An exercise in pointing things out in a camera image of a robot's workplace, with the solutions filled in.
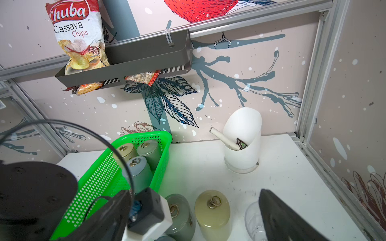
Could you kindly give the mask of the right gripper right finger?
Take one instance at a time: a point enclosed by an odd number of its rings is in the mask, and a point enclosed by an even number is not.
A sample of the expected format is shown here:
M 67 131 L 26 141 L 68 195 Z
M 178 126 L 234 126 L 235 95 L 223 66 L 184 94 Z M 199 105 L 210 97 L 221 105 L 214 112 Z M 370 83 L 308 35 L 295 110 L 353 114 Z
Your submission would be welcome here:
M 261 190 L 258 204 L 268 241 L 328 241 L 271 190 Z

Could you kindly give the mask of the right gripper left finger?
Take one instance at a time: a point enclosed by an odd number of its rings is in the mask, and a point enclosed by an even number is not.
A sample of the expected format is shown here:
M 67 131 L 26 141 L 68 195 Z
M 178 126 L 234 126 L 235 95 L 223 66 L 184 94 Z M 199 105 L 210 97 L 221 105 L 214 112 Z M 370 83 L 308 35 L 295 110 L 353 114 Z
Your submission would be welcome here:
M 121 241 L 132 207 L 132 192 L 122 190 L 59 241 Z

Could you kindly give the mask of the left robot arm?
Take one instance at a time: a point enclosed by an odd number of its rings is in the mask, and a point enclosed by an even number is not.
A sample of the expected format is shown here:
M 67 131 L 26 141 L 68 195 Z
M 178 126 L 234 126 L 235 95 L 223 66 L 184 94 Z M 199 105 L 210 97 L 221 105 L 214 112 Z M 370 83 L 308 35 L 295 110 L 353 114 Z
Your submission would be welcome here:
M 50 240 L 77 191 L 76 177 L 61 166 L 2 163 L 1 240 Z

